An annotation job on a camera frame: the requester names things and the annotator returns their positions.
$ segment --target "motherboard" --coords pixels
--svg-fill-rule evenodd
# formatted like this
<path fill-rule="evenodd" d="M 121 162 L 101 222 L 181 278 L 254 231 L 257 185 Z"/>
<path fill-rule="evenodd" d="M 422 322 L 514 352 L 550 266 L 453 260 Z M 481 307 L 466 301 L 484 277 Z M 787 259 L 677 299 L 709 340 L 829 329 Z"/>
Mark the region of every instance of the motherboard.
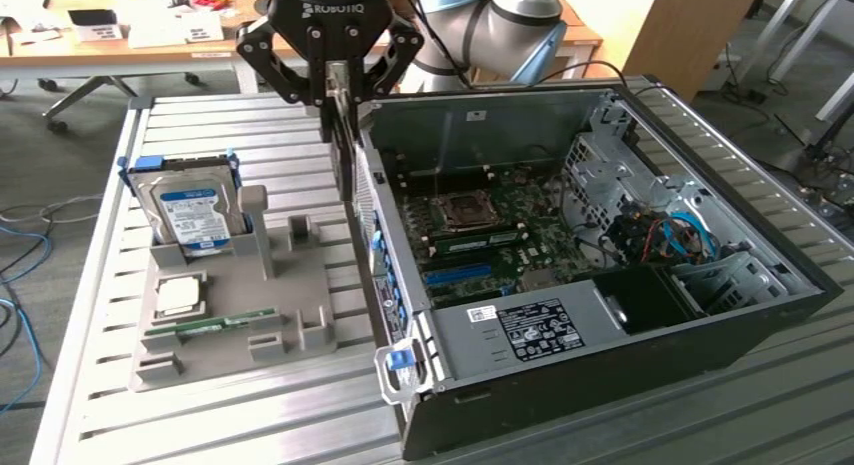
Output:
<path fill-rule="evenodd" d="M 549 175 L 526 167 L 398 187 L 428 294 L 445 308 L 570 283 L 597 268 L 574 243 Z"/>

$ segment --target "hard drive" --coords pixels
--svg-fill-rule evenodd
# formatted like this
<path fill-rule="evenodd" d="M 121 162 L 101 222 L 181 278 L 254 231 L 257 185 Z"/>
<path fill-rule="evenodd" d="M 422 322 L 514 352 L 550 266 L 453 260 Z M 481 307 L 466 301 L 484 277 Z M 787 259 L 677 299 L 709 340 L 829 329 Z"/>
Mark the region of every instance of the hard drive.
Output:
<path fill-rule="evenodd" d="M 234 154 L 199 159 L 141 157 L 121 175 L 139 199 L 159 244 L 181 244 L 187 257 L 219 253 L 247 232 L 238 206 Z"/>

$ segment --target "blue pcie slot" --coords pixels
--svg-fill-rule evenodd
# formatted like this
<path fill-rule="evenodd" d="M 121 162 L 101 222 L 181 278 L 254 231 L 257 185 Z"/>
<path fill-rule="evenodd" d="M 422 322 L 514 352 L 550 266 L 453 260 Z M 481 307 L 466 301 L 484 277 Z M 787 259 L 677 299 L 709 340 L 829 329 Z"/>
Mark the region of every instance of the blue pcie slot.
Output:
<path fill-rule="evenodd" d="M 425 274 L 425 283 L 428 285 L 440 285 L 449 282 L 460 282 L 469 278 L 482 277 L 493 273 L 490 265 L 476 265 L 466 268 L 457 268 L 441 272 L 430 272 Z"/>

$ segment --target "slotted metal table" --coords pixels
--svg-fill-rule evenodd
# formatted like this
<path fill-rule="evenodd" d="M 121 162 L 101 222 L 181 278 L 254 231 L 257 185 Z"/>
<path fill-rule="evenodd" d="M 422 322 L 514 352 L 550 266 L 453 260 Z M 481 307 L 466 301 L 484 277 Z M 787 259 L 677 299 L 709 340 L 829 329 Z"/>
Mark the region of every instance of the slotted metal table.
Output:
<path fill-rule="evenodd" d="M 630 81 L 636 90 L 648 85 Z M 854 456 L 854 247 L 669 92 L 642 99 L 847 292 L 727 370 L 424 463 L 813 464 Z M 320 223 L 340 350 L 189 385 L 127 390 L 153 235 L 114 174 L 31 463 L 400 463 L 318 120 L 273 94 L 150 105 L 127 113 L 117 158 L 233 148 L 245 183 L 270 191 L 272 225 L 296 213 Z M 640 146 L 665 173 L 680 171 L 652 137 Z"/>

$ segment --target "green circuit board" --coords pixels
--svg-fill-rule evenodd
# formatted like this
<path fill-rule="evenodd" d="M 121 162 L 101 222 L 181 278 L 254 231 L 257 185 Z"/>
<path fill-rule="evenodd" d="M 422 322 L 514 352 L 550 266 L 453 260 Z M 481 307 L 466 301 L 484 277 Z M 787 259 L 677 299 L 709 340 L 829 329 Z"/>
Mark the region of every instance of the green circuit board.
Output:
<path fill-rule="evenodd" d="M 400 196 L 422 279 L 440 308 L 570 283 L 596 268 L 542 180 L 526 173 L 498 173 L 489 187 L 465 192 Z M 457 214 L 445 209 L 453 200 L 464 202 Z M 468 210 L 476 211 L 465 217 Z M 470 223 L 472 230 L 450 230 Z M 477 275 L 465 278 L 468 272 Z"/>

